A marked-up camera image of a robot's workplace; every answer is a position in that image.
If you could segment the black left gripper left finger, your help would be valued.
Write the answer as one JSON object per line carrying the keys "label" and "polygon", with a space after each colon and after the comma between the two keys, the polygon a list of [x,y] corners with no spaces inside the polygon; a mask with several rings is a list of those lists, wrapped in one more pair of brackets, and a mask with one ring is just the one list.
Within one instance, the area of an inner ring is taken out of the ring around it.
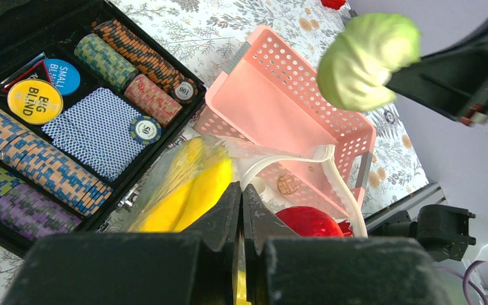
{"label": "black left gripper left finger", "polygon": [[232,182],[218,202],[183,230],[183,233],[198,234],[204,244],[214,252],[233,253],[237,239],[240,203],[240,183]]}

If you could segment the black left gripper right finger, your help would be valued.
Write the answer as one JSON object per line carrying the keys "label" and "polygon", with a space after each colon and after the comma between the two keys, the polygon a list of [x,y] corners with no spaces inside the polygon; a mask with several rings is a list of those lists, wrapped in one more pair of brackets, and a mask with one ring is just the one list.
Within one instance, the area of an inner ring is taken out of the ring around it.
{"label": "black left gripper right finger", "polygon": [[246,253],[261,253],[270,237],[299,235],[286,226],[262,201],[252,184],[243,191],[243,238]]}

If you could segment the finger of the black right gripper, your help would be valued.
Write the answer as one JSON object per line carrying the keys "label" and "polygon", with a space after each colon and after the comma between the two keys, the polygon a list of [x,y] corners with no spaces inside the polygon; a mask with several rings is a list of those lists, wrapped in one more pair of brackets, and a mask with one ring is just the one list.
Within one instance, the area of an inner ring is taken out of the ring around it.
{"label": "finger of the black right gripper", "polygon": [[464,125],[488,120],[488,19],[456,44],[394,73],[394,92]]}

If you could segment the red toy pomegranate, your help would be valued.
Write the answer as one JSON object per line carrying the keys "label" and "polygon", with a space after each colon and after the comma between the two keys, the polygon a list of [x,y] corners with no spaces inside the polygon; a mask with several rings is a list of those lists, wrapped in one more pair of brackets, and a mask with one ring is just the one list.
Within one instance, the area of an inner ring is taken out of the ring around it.
{"label": "red toy pomegranate", "polygon": [[339,224],[331,216],[314,207],[288,207],[277,212],[276,216],[299,236],[344,236]]}

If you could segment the yellow toy banana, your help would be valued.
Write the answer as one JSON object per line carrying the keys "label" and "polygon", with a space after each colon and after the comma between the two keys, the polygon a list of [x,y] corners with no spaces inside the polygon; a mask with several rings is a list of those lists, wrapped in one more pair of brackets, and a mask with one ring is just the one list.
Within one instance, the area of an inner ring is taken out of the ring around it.
{"label": "yellow toy banana", "polygon": [[181,232],[213,208],[233,180],[233,161],[220,137],[185,141],[154,164],[123,229]]}

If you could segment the clear zip top bag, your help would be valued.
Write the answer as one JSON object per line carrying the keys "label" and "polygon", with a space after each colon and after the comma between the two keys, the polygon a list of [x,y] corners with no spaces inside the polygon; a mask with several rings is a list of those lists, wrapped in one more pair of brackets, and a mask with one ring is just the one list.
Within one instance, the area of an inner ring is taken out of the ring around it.
{"label": "clear zip top bag", "polygon": [[272,212],[293,206],[314,207],[335,221],[346,222],[352,236],[367,235],[361,205],[335,166],[335,145],[294,154],[233,137],[214,137],[220,137],[228,149],[233,182],[239,182],[241,188],[252,184]]}

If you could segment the green toy cabbage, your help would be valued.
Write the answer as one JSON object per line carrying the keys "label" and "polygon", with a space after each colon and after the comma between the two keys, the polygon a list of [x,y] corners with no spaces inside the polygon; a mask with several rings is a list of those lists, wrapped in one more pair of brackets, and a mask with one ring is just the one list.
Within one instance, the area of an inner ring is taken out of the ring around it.
{"label": "green toy cabbage", "polygon": [[421,59],[421,32],[401,14],[352,18],[323,54],[316,82],[338,109],[369,112],[395,101],[386,85],[394,73]]}

